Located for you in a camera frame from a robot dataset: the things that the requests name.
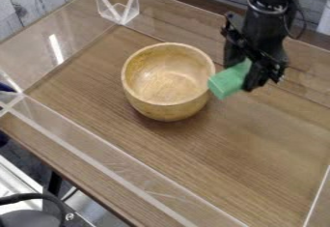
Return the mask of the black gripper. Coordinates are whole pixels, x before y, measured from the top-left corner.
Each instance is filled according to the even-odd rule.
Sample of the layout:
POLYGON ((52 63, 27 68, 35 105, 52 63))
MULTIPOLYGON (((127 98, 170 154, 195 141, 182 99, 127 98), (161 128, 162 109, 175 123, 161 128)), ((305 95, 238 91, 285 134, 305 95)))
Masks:
POLYGON ((263 87, 271 80, 278 83, 287 68, 283 50, 286 38, 283 15, 287 13, 286 1, 266 3, 247 0, 245 15, 226 13, 226 24, 222 27, 225 43, 225 68, 251 61, 251 67, 243 80, 242 89, 251 92, 263 87))

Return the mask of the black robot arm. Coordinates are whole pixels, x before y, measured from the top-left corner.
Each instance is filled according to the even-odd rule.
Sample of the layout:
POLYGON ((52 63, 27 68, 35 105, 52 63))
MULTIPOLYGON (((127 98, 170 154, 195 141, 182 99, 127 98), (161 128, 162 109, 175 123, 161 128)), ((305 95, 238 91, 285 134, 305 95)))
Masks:
POLYGON ((271 80, 278 83, 289 66, 283 48, 287 37, 298 40, 301 32, 290 32, 295 15, 305 17, 299 0, 247 0, 245 15, 226 13, 226 24, 221 33, 225 43, 225 68, 230 69, 250 60, 250 69, 243 77, 242 90, 251 92, 271 80))

